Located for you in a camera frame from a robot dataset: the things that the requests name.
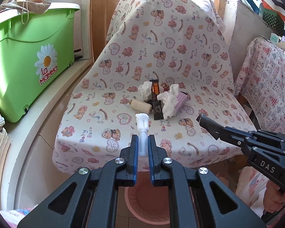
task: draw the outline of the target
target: white tissue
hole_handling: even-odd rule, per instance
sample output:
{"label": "white tissue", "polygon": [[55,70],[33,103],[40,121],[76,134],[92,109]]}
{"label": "white tissue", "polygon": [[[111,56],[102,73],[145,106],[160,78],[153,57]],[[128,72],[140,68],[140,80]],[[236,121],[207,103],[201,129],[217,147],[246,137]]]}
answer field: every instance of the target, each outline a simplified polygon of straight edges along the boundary
{"label": "white tissue", "polygon": [[175,107],[177,105],[176,96],[179,94],[179,85],[173,84],[168,92],[163,92],[157,95],[157,99],[163,102],[163,119],[175,116]]}
{"label": "white tissue", "polygon": [[157,99],[163,102],[163,119],[174,115],[174,108],[177,105],[177,98],[168,92],[163,92],[157,95]]}
{"label": "white tissue", "polygon": [[179,84],[173,84],[170,86],[169,93],[171,93],[176,97],[179,94],[179,92],[180,92]]}
{"label": "white tissue", "polygon": [[139,101],[148,101],[149,99],[152,99],[151,95],[151,87],[152,82],[151,81],[145,81],[142,85],[138,87],[138,97],[137,99]]}

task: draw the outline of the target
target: green bucket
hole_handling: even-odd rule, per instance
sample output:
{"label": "green bucket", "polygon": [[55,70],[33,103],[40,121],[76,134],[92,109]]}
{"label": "green bucket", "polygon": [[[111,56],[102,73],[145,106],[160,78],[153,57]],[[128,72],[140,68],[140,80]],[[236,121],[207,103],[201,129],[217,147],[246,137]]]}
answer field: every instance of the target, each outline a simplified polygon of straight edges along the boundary
{"label": "green bucket", "polygon": [[17,122],[74,62],[77,10],[77,4],[52,3],[44,14],[30,13],[25,25],[15,9],[0,13],[0,113],[7,121]]}

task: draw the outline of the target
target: daisy sticker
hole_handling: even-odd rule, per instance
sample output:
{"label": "daisy sticker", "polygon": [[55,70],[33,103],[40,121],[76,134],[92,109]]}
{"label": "daisy sticker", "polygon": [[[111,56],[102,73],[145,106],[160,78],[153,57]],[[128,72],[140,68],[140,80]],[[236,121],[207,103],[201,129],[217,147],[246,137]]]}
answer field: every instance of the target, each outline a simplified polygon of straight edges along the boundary
{"label": "daisy sticker", "polygon": [[54,45],[41,46],[41,51],[37,52],[39,60],[35,62],[37,67],[36,75],[39,75],[39,82],[42,86],[53,74],[58,71],[57,51]]}

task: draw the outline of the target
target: bucket lid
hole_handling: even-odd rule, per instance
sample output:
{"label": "bucket lid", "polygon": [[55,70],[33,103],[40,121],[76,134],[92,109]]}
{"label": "bucket lid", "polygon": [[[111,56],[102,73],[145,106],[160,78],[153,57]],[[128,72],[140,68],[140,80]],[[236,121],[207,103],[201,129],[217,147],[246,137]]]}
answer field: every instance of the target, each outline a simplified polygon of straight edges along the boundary
{"label": "bucket lid", "polygon": [[[67,2],[52,2],[49,9],[75,9],[79,10],[80,6],[76,3],[67,3]],[[0,13],[0,23],[9,20],[13,17],[21,15],[17,9],[9,9]]]}

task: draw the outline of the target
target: cream thread spool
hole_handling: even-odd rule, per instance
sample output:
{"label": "cream thread spool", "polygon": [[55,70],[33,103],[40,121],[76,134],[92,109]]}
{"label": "cream thread spool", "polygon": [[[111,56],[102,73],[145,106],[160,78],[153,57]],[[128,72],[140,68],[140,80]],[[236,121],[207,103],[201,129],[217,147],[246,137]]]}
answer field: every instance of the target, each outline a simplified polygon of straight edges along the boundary
{"label": "cream thread spool", "polygon": [[138,101],[136,99],[131,99],[129,105],[132,109],[137,110],[141,113],[150,114],[152,110],[152,105]]}

